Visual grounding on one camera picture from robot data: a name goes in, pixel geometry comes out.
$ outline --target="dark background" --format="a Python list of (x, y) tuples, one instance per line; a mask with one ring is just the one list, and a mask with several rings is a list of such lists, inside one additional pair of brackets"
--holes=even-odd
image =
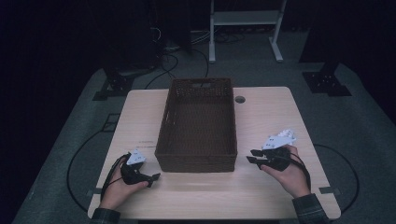
[[(127, 4), (121, 0), (96, 2)], [(164, 36), (186, 47), (189, 27), (208, 28), (210, 1), (129, 2), (141, 8), (133, 14), (139, 15), (131, 23), (133, 30), (116, 18), (113, 24), (102, 26), (100, 13), (98, 19), (87, 1), (1, 1), (2, 223), (14, 218), (85, 84), (102, 67), (98, 57), (101, 53), (144, 67), (160, 52), (152, 50), (147, 54), (144, 49), (152, 49), (148, 46), (151, 40), (134, 39), (135, 35), (149, 33), (149, 27), (136, 26), (139, 22), (161, 26)], [(217, 0), (217, 9), (278, 6), (264, 2), (243, 1), (242, 5), (242, 1)], [(301, 62), (324, 62), (329, 55), (338, 55), (395, 121), (395, 10), (391, 0), (289, 0), (282, 30), (311, 28)], [(132, 41), (123, 46), (126, 35)], [(124, 49), (133, 51), (125, 55)], [(144, 53), (147, 60), (139, 61)]]

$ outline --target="left hand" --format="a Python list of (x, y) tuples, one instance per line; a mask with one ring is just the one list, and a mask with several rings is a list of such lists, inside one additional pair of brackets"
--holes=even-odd
[(122, 205), (129, 196), (133, 193), (139, 191), (140, 189), (145, 188), (149, 182), (143, 181), (133, 185), (127, 185), (121, 178), (120, 165), (123, 164), (126, 160), (120, 160), (119, 164), (117, 164), (117, 168), (114, 171), (113, 176), (111, 177), (110, 184), (107, 189), (103, 200), (99, 204), (100, 208), (116, 210), (120, 205)]

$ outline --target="brown wicker basket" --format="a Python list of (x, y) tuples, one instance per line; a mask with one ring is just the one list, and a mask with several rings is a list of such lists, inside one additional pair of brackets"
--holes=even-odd
[(232, 172), (236, 160), (229, 78), (174, 79), (155, 156), (164, 172)]

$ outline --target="right hand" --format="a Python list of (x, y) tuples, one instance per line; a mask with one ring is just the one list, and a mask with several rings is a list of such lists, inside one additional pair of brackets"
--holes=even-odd
[[(290, 153), (298, 156), (297, 147), (289, 145), (284, 147), (286, 147)], [(300, 162), (300, 160), (293, 155), (291, 155), (291, 158)], [(292, 163), (282, 172), (266, 165), (262, 165), (261, 169), (268, 175), (273, 176), (293, 198), (300, 198), (311, 193), (306, 184), (304, 172)]]

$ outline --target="gray carpet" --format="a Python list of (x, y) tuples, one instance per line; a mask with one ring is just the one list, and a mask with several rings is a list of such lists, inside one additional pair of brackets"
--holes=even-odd
[[(352, 96), (329, 97), (313, 94), (302, 72), (318, 71), (321, 63), (298, 63), (307, 33), (279, 35), (278, 45), (284, 57), (277, 63), (268, 43), (268, 35), (246, 35), (232, 45), (216, 45), (217, 61), (209, 65), (209, 77), (230, 77), (235, 87), (287, 86), (290, 88), (306, 129), (315, 144), (332, 147), (342, 153), (356, 170), (359, 196), (334, 223), (394, 223), (396, 220), (396, 129), (373, 98), (361, 85), (357, 75), (340, 65), (336, 76), (348, 87)], [(206, 56), (208, 46), (194, 46)], [(204, 77), (203, 55), (176, 52), (178, 65), (171, 71), (176, 77)], [(175, 64), (172, 57), (163, 57), (165, 68)], [(144, 89), (163, 70), (138, 77), (133, 89)], [(66, 172), (78, 149), (100, 131), (107, 115), (120, 113), (125, 97), (93, 101), (106, 77), (102, 70), (91, 80), (78, 99), (73, 112), (53, 146), (40, 174), (26, 197), (14, 223), (88, 223), (89, 219), (67, 191)], [(156, 79), (148, 89), (167, 89), (168, 75)], [(98, 133), (81, 149), (70, 169), (70, 187), (83, 207), (88, 208), (90, 194), (106, 157), (113, 133)], [(347, 162), (325, 147), (316, 147), (320, 161), (336, 199), (345, 208), (353, 199), (357, 181)], [(281, 223), (295, 223), (282, 220)]]

